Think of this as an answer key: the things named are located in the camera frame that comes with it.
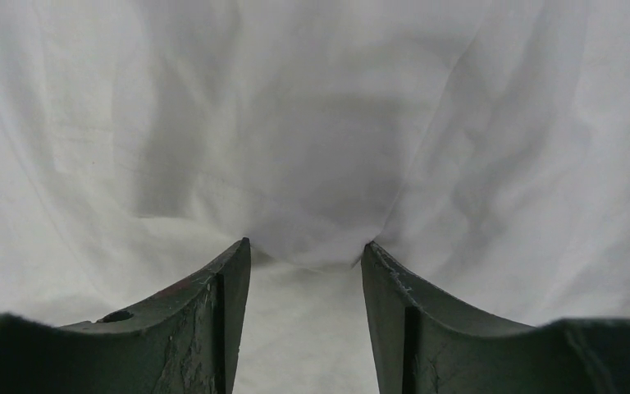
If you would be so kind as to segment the white t shirt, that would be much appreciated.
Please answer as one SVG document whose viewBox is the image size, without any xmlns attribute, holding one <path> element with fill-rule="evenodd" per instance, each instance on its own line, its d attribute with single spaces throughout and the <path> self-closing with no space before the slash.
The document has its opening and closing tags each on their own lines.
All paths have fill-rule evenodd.
<svg viewBox="0 0 630 394">
<path fill-rule="evenodd" d="M 377 390 L 370 241 L 514 321 L 630 317 L 630 1 L 0 1 L 0 312 L 242 237 L 238 393 Z"/>
</svg>

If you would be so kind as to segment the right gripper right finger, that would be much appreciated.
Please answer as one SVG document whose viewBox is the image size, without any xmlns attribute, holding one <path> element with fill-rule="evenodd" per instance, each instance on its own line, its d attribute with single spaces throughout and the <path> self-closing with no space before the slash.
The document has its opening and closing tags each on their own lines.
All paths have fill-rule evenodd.
<svg viewBox="0 0 630 394">
<path fill-rule="evenodd" d="M 376 243 L 361 268 L 382 393 L 630 393 L 630 318 L 517 323 L 453 297 Z"/>
</svg>

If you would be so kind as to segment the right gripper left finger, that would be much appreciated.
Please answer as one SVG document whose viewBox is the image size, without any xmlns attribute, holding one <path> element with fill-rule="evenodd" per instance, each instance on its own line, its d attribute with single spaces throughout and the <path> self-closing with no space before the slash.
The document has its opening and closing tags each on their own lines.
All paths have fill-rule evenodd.
<svg viewBox="0 0 630 394">
<path fill-rule="evenodd" d="M 0 393 L 229 393 L 250 281 L 248 239 L 95 322 L 0 314 Z"/>
</svg>

